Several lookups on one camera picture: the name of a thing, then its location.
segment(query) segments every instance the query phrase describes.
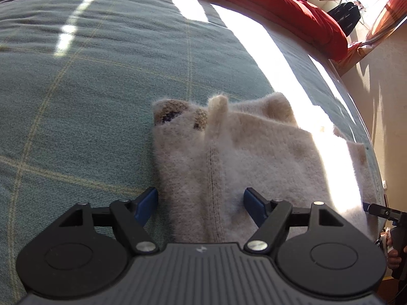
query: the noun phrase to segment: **metal screw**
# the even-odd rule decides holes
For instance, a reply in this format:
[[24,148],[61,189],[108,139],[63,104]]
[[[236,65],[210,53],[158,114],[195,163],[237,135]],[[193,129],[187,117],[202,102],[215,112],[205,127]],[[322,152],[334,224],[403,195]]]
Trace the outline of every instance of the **metal screw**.
[[247,247],[253,251],[263,251],[263,250],[267,249],[267,246],[268,245],[266,242],[260,241],[257,239],[247,243]]
[[151,252],[151,251],[154,251],[156,247],[157,246],[153,242],[150,242],[150,241],[139,242],[136,245],[136,249],[141,252]]

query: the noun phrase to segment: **orange curtain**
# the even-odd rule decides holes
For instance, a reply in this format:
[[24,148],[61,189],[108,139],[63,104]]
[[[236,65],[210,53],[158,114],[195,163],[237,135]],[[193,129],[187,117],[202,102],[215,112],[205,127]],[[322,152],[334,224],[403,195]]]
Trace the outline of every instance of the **orange curtain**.
[[355,66],[392,34],[406,16],[407,0],[389,0],[370,28],[364,42],[353,42],[348,46],[346,57],[336,64],[338,74],[343,75]]

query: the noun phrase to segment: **red blanket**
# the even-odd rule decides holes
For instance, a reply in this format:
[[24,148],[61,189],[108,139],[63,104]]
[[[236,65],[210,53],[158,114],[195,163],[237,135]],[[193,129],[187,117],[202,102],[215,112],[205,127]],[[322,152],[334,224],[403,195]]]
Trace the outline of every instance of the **red blanket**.
[[285,27],[328,58],[341,60],[347,53],[345,34],[323,10],[304,0],[227,0]]

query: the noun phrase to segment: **beige fuzzy sweater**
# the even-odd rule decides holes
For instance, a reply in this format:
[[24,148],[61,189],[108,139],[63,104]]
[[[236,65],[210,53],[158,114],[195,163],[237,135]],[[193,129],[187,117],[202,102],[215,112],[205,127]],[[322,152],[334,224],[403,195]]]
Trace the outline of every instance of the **beige fuzzy sweater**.
[[296,207],[323,201],[377,238],[378,220],[361,203],[376,202],[365,147],[346,141],[329,118],[300,129],[281,93],[232,104],[218,95],[208,107],[166,99],[153,111],[161,200],[177,242],[243,245],[257,229],[243,206],[247,187]]

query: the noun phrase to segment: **bed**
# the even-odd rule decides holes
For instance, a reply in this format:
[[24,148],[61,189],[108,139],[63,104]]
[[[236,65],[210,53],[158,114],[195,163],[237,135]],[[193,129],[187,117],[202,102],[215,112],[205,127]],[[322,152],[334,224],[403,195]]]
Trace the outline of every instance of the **bed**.
[[[293,108],[320,106],[366,145],[384,203],[366,128],[327,57],[331,41],[305,42],[241,3],[0,0],[2,304],[24,294],[20,249],[72,204],[159,188],[151,103],[164,97],[204,105],[218,93],[239,101],[279,91]],[[146,228],[160,246],[172,240],[165,203]]]

